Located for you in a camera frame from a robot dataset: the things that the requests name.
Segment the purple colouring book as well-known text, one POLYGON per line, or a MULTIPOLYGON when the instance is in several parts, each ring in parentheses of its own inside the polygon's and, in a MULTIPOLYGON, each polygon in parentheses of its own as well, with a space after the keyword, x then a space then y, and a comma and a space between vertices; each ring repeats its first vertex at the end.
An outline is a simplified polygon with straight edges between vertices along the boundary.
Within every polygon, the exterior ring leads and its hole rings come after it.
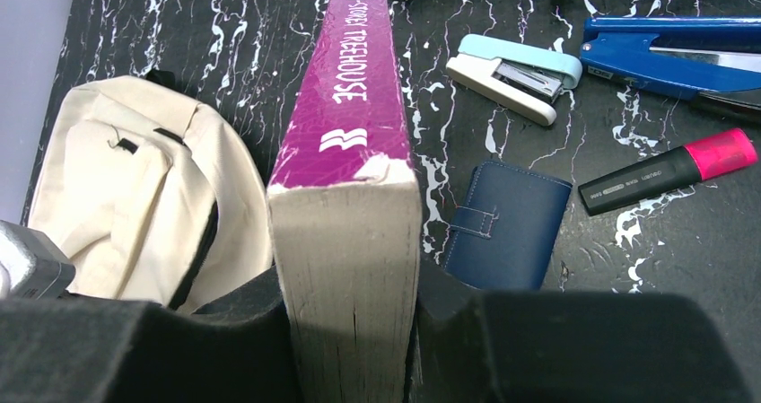
POLYGON ((308 402, 400 402, 421 197, 388 0, 329 0, 267 187, 308 402))

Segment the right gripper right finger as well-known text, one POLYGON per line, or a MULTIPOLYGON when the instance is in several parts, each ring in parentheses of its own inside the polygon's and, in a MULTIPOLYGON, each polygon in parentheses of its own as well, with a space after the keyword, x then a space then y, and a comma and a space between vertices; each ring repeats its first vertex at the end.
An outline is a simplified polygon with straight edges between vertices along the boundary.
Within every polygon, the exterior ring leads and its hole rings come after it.
POLYGON ((709 317, 672 294, 482 292, 420 269, 412 402, 749 402, 709 317))

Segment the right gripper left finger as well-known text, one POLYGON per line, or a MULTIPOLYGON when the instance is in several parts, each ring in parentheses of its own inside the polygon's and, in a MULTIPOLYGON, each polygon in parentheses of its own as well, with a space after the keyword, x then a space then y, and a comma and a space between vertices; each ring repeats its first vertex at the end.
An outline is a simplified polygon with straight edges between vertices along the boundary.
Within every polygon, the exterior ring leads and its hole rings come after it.
POLYGON ((191 314, 152 302, 4 300, 4 402, 297 402, 276 271, 191 314))

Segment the beige canvas backpack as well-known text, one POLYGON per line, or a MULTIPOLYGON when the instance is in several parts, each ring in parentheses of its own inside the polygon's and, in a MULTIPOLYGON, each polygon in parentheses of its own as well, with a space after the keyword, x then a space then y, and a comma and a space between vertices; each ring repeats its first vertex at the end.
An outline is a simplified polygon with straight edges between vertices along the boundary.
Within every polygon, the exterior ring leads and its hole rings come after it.
POLYGON ((265 193, 216 109, 122 75, 64 97, 28 224, 73 263, 70 292, 193 311, 272 267, 265 193))

